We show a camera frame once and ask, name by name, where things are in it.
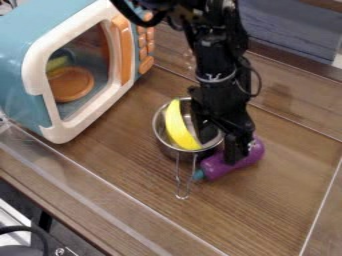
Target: purple toy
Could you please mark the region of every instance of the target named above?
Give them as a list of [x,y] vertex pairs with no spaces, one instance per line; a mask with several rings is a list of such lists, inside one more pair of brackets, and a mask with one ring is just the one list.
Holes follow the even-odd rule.
[[225,173],[247,167],[256,163],[264,154],[264,146],[261,141],[255,138],[255,144],[251,148],[249,155],[243,158],[236,164],[227,165],[223,160],[223,152],[217,152],[211,157],[205,158],[200,162],[200,169],[193,174],[193,180],[205,178],[207,180],[215,180],[220,178]]

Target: toy microwave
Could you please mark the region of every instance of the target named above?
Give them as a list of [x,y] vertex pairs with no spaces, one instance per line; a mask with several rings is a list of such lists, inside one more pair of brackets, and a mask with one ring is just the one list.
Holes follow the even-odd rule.
[[0,33],[0,110],[64,143],[151,68],[153,28],[131,24],[108,0],[28,0],[0,17]]

